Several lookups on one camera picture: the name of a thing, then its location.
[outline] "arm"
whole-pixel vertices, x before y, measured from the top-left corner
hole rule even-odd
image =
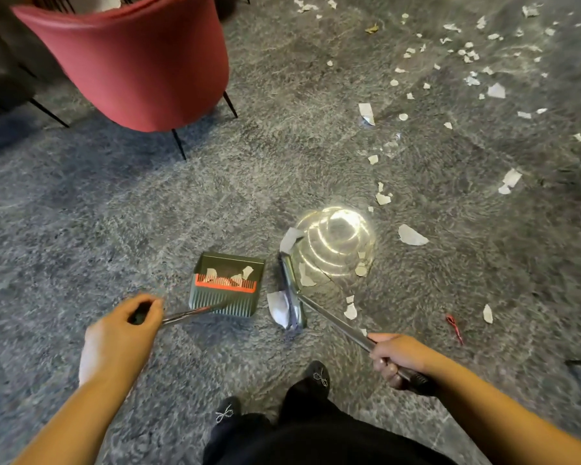
[[[144,323],[127,322],[141,302],[153,302]],[[142,368],[163,317],[163,304],[139,295],[86,330],[80,387],[13,461],[13,465],[93,465],[103,437]]]
[[[581,465],[581,441],[527,411],[492,385],[410,336],[371,334],[375,369],[404,389],[397,365],[429,375],[437,397],[494,465]],[[383,359],[391,362],[386,365]]]

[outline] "marbled floor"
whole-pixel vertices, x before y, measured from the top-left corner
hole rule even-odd
[[[264,286],[273,290],[285,230],[328,204],[365,212],[377,232],[378,255],[356,291],[358,326],[417,336],[581,438],[581,370],[572,375],[563,364],[581,359],[581,143],[573,139],[581,131],[581,0],[335,0],[336,10],[304,1],[323,18],[297,13],[292,0],[239,3],[225,34],[228,93],[240,117],[220,103],[181,129],[187,162],[170,134],[120,128],[69,85],[39,101],[72,128],[28,107],[0,120],[2,143],[5,130],[26,130],[0,147],[0,463],[76,388],[88,324],[139,290],[167,297],[168,311],[184,309],[204,250],[267,258]],[[521,6],[532,1],[545,3],[542,14],[525,19]],[[482,15],[483,33],[475,29]],[[374,23],[379,32],[366,34]],[[543,33],[550,26],[554,36]],[[442,45],[446,35],[454,41]],[[467,41],[481,56],[471,65],[447,53]],[[403,59],[423,43],[424,53]],[[485,66],[492,78],[464,83]],[[507,98],[478,100],[494,81]],[[372,103],[376,127],[361,123],[359,102]],[[540,108],[548,111],[517,117]],[[380,155],[374,166],[365,158],[372,153]],[[523,177],[501,195],[512,167]],[[378,181],[393,193],[383,207]],[[378,208],[368,214],[368,205]],[[429,244],[400,242],[403,223]],[[343,312],[331,284],[313,293]],[[492,325],[482,318],[486,303]],[[313,358],[330,366],[343,410],[460,464],[486,463],[441,405],[390,391],[323,320],[310,316],[302,334],[279,330],[265,291],[251,320],[202,316],[159,333],[99,462],[198,463],[220,398],[237,393],[246,410],[274,416]]]

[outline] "black shoe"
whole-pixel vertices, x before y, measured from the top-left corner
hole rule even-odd
[[[305,369],[303,377],[310,379],[316,391],[320,392],[319,396],[322,398],[327,398],[329,396],[330,390],[330,377],[327,367],[321,361],[312,361],[310,365]]]
[[[223,400],[215,411],[215,424],[221,424],[235,416],[241,415],[241,401],[236,396]]]

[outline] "black chair leg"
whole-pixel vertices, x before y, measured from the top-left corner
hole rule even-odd
[[[67,129],[69,128],[69,124],[67,124],[66,122],[64,122],[60,117],[58,117],[57,115],[55,115],[52,111],[50,111],[49,109],[47,109],[45,106],[43,106],[42,104],[39,104],[39,102],[36,99],[32,98],[30,100],[30,104],[32,104],[32,106],[35,106],[36,108],[40,109],[44,113],[46,113],[49,117],[51,117],[52,119],[54,119],[54,121],[60,122],[60,124],[64,125]]]
[[[230,110],[232,111],[232,113],[235,115],[235,119],[236,119],[238,117],[237,111],[235,111],[235,107],[230,102],[230,98],[228,98],[228,94],[225,91],[224,91],[224,99],[226,100],[226,103],[228,103],[228,106],[230,107]]]
[[[177,142],[178,149],[181,151],[181,155],[183,155],[183,160],[187,161],[187,157],[185,156],[185,152],[183,151],[183,145],[181,144],[181,140],[178,138],[176,129],[172,129],[172,136],[175,138],[175,141]]]

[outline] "person's right arm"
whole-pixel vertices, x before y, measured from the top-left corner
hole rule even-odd
[[[383,378],[396,389],[406,388],[397,375],[399,365],[431,376],[441,403],[494,465],[581,465],[581,441],[463,366],[410,336],[369,337],[378,343],[371,358]]]

